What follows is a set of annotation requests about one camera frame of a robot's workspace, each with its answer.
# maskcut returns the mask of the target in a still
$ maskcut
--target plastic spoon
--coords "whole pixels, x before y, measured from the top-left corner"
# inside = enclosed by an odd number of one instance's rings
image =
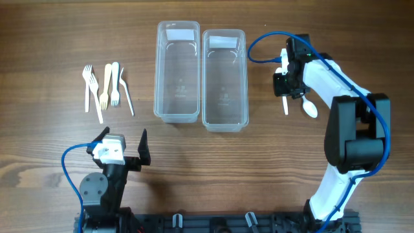
[[[305,98],[305,95],[302,96],[303,99],[303,110],[312,118],[316,118],[318,116],[318,110],[316,106],[309,100]]]

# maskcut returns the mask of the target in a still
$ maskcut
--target blue cable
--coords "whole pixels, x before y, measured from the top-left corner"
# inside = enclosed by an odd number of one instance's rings
[[[67,148],[65,150],[65,152],[63,152],[62,155],[62,168],[63,168],[63,172],[66,176],[66,179],[68,180],[69,184],[72,186],[73,190],[75,191],[76,195],[79,198],[79,202],[80,202],[80,217],[79,217],[79,226],[78,226],[78,233],[82,233],[82,220],[83,220],[83,201],[82,201],[82,196],[80,195],[78,189],[75,187],[75,185],[73,184],[71,178],[69,177],[69,174],[67,173],[66,167],[65,167],[65,156],[66,154],[68,154],[68,152],[70,152],[71,150],[75,149],[75,148],[80,148],[80,147],[95,147],[98,143],[101,142],[92,142],[92,143],[84,143],[84,144],[78,144],[78,145],[74,145],[71,146],[69,148]]]
[[[370,108],[370,110],[374,113],[374,115],[377,117],[377,119],[381,123],[382,129],[384,129],[384,135],[385,135],[384,154],[382,155],[381,161],[378,163],[378,166],[373,171],[371,171],[371,172],[368,172],[368,173],[365,173],[365,174],[361,174],[361,175],[355,175],[354,177],[351,178],[350,183],[349,183],[349,185],[348,185],[348,187],[347,187],[347,189],[346,189],[346,191],[345,191],[345,193],[344,193],[341,201],[338,203],[337,206],[334,206],[333,211],[328,215],[328,218],[326,219],[325,223],[322,225],[321,229],[319,229],[316,232],[316,233],[320,233],[320,232],[323,232],[326,229],[326,227],[329,224],[329,221],[331,220],[332,216],[335,215],[335,213],[337,211],[340,211],[340,208],[343,205],[343,203],[345,202],[345,200],[347,199],[347,197],[349,195],[349,192],[351,191],[351,188],[355,184],[355,181],[357,179],[359,179],[359,178],[370,177],[372,175],[375,175],[384,166],[384,164],[387,161],[387,158],[388,158],[388,155],[389,155],[389,151],[390,151],[390,147],[391,147],[391,134],[389,132],[389,128],[388,128],[385,120],[382,118],[381,114],[375,109],[374,105],[367,99],[367,97],[365,97],[364,94],[362,94],[358,89],[356,89],[352,84],[350,84],[340,73],[338,73],[338,71],[336,71],[335,69],[333,69],[333,67],[331,65],[329,65],[329,63],[327,61],[325,61],[325,59],[323,59],[323,57],[316,51],[316,49],[314,47],[312,47],[312,45],[310,43],[308,43],[304,39],[300,38],[299,36],[294,35],[294,34],[291,34],[289,32],[282,32],[282,31],[269,32],[269,33],[266,33],[266,34],[262,35],[261,37],[257,38],[251,44],[251,46],[248,48],[247,56],[248,56],[248,58],[252,62],[258,62],[256,60],[253,60],[250,57],[250,51],[252,50],[253,46],[257,42],[259,42],[260,40],[262,40],[263,38],[268,37],[268,36],[272,36],[272,35],[286,35],[286,36],[290,36],[290,37],[292,37],[292,38],[294,38],[294,39],[302,42],[304,45],[306,45],[308,48],[310,48],[310,50],[322,61],[322,63],[325,64],[328,67],[328,70],[330,70],[339,79],[341,79],[341,81],[343,81],[344,84],[346,84],[351,89],[351,91],[354,91],[367,104],[367,106]]]

